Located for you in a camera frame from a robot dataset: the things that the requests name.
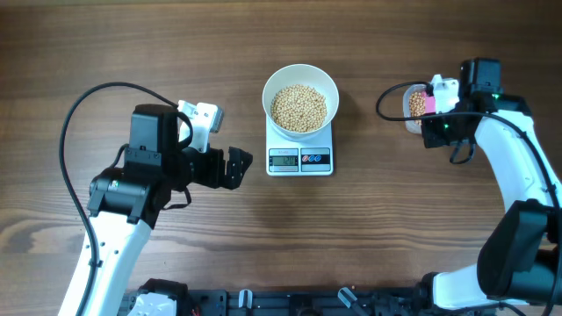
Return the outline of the pink plastic measuring scoop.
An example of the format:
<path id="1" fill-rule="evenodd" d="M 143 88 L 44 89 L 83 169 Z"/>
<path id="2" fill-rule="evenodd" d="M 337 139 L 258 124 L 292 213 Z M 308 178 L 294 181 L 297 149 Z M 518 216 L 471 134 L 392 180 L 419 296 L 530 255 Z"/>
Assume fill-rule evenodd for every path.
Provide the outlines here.
<path id="1" fill-rule="evenodd" d="M 423 115 L 436 113 L 436 100 L 433 96 L 429 96 L 426 91 L 421 93 Z"/>

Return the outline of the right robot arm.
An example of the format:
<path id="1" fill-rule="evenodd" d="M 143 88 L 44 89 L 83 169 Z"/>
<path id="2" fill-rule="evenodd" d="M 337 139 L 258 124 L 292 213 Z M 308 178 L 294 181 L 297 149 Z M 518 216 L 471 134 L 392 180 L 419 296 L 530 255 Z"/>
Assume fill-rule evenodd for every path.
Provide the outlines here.
<path id="1" fill-rule="evenodd" d="M 505 214 L 475 264 L 430 278 L 431 304 L 460 310 L 509 301 L 561 303 L 561 182 L 539 145 L 523 97 L 505 93 L 501 64 L 464 61 L 458 79 L 434 75 L 421 124 L 427 148 L 480 147 L 499 185 Z"/>

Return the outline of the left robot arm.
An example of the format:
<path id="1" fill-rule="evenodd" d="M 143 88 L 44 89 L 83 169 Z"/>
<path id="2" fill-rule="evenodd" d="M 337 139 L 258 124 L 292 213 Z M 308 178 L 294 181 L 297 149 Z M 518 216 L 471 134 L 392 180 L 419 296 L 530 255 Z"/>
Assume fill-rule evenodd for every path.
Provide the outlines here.
<path id="1" fill-rule="evenodd" d="M 63 299 L 62 315 L 115 315 L 141 250 L 174 191 L 190 183 L 234 190 L 253 161 L 231 147 L 204 153 L 180 140 L 187 116 L 162 104 L 136 106 L 122 167 L 103 170 L 90 183 L 88 221 L 94 235 L 83 249 Z"/>

